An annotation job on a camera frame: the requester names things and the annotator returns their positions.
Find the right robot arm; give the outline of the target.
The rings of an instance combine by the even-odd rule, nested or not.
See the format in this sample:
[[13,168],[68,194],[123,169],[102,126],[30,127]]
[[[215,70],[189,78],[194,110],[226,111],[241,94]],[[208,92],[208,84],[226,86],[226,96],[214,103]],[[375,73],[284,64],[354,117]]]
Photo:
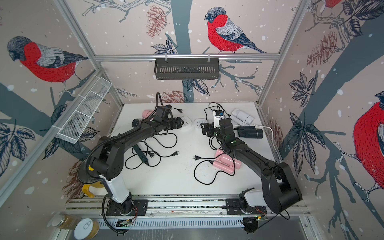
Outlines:
[[230,119],[222,119],[219,126],[202,123],[202,133],[215,137],[224,154],[239,160],[261,179],[264,201],[270,210],[278,214],[303,199],[291,168],[286,163],[277,163],[252,150],[244,141],[235,136]]

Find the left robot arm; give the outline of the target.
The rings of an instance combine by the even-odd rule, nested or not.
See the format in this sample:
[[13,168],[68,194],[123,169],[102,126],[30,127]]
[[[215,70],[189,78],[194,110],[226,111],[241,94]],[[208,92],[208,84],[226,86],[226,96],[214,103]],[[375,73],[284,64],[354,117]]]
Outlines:
[[146,118],[133,120],[133,129],[114,137],[102,137],[78,168],[78,180],[85,185],[100,181],[111,205],[127,215],[133,209],[133,203],[132,194],[120,176],[125,165],[125,152],[140,141],[162,131],[180,129],[183,125],[182,118],[173,117],[170,105],[156,107]]

